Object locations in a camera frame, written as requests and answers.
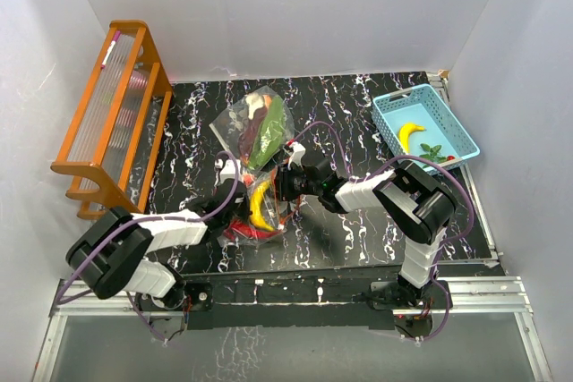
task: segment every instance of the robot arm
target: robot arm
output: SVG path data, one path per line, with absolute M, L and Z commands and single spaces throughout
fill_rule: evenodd
M 455 212 L 456 201 L 438 181 L 413 162 L 394 171 L 379 174 L 363 182 L 341 178 L 324 157 L 313 163 L 304 147 L 294 143 L 293 155 L 279 166 L 275 176 L 278 199 L 291 201 L 299 196 L 315 195 L 330 212 L 347 213 L 361 208 L 385 208 L 406 235 L 406 257 L 398 283 L 401 302 L 415 304 L 432 280 L 432 268 L 441 238 Z M 81 274 L 81 279 L 100 298 L 107 299 L 122 290 L 146 293 L 163 302 L 167 308 L 178 306 L 184 299 L 184 281 L 169 266 L 149 261 L 146 254 L 166 247 L 196 245 L 219 237 L 238 216 L 249 215 L 246 187 L 238 183 L 233 198 L 205 222 L 192 219 L 220 208 L 227 198 L 235 177 L 235 167 L 227 160 L 219 164 L 220 185 L 213 196 L 198 198 L 189 209 L 158 216 L 156 221 L 141 221 L 121 232 L 94 258 Z M 165 218 L 179 216 L 183 220 Z M 87 257 L 120 225 L 143 217 L 122 208 L 112 208 L 68 251 L 66 261 L 77 269 Z
M 246 187 L 238 183 L 233 198 L 223 210 L 207 221 L 188 222 L 219 208 L 232 189 L 235 167 L 230 160 L 222 163 L 216 192 L 209 198 L 194 199 L 190 208 L 162 214 L 156 221 L 141 221 L 121 232 L 97 254 L 81 273 L 81 279 L 105 300 L 124 290 L 145 293 L 163 302 L 167 308 L 178 306 L 184 298 L 184 282 L 169 265 L 149 261 L 146 254 L 162 248 L 189 246 L 219 237 L 235 216 L 248 217 Z M 120 225 L 148 217 L 130 214 L 123 208 L 111 208 L 66 255 L 67 263 L 77 269 L 87 257 Z M 166 218 L 180 217 L 181 220 Z
M 340 178 L 326 158 L 313 163 L 299 144 L 294 145 L 289 162 L 278 167 L 278 199 L 311 194 L 334 213 L 386 209 L 406 235 L 399 281 L 416 290 L 428 285 L 441 240 L 456 211 L 456 200 L 449 190 L 412 161 L 365 181 Z

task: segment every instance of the green vegetable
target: green vegetable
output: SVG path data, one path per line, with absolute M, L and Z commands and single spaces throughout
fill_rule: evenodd
M 420 147 L 422 147 L 422 149 L 426 151 L 425 154 L 422 154 L 420 156 L 421 158 L 425 158 L 426 160 L 430 160 L 438 164 L 448 160 L 447 157 L 443 157 L 440 155 L 441 145 L 436 145 L 435 147 L 431 147 L 427 143 L 422 143 L 420 144 Z
M 273 98 L 252 146 L 247 167 L 260 169 L 274 156 L 283 143 L 285 112 L 282 98 Z

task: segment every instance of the glass panel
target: glass panel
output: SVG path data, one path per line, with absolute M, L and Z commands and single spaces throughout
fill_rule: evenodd
M 81 178 L 81 182 L 80 182 L 80 190 L 96 190 L 98 188 L 98 185 L 86 178 Z
M 156 321 L 163 331 L 177 321 Z M 52 381 L 532 381 L 513 314 L 455 314 L 416 347 L 361 327 L 186 332 L 171 347 L 136 317 L 70 317 Z
M 141 102 L 147 87 L 149 72 L 145 66 L 132 72 L 124 100 L 115 119 L 114 129 L 107 144 L 102 167 L 109 177 L 117 183 L 122 173 L 127 149 L 133 135 L 133 127 L 140 112 Z
M 93 201 L 90 202 L 90 210 L 99 211 L 99 210 L 106 210 L 106 207 L 100 205 L 99 203 L 94 203 Z
M 115 43 L 81 120 L 68 156 L 69 161 L 90 161 L 93 158 L 134 41 L 135 38 L 122 34 Z

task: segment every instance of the white wall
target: white wall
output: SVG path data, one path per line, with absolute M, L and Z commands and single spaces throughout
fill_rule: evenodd
M 30 380 L 85 231 L 56 157 L 105 36 L 87 0 L 0 0 L 0 372 Z
M 487 0 L 90 0 L 148 22 L 171 80 L 450 68 Z
M 504 264 L 523 277 L 556 380 L 573 372 L 573 3 L 490 0 L 450 75 Z

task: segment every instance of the floor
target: floor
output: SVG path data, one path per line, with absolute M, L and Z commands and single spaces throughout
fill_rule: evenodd
M 355 174 L 365 175 L 391 157 L 372 123 L 372 98 L 426 82 L 424 72 L 404 72 L 176 84 L 148 211 L 178 211 L 191 199 L 211 194 L 213 163 L 222 148 L 209 124 L 220 111 L 263 85 L 271 86 L 286 101 L 298 131 L 316 120 L 332 123 Z M 302 139 L 307 150 L 321 151 L 342 166 L 332 141 L 322 127 L 314 128 Z M 458 169 L 452 173 L 463 180 Z M 466 222 L 467 208 L 459 205 L 448 235 L 463 229 Z M 259 247 L 221 248 L 217 243 L 208 243 L 163 250 L 151 258 L 170 264 L 182 274 L 396 264 L 404 258 L 403 239 L 392 219 L 379 209 L 335 215 L 326 212 L 314 197 L 308 197 L 289 221 L 285 234 Z M 483 229 L 475 225 L 464 241 L 445 250 L 443 258 L 490 256 Z

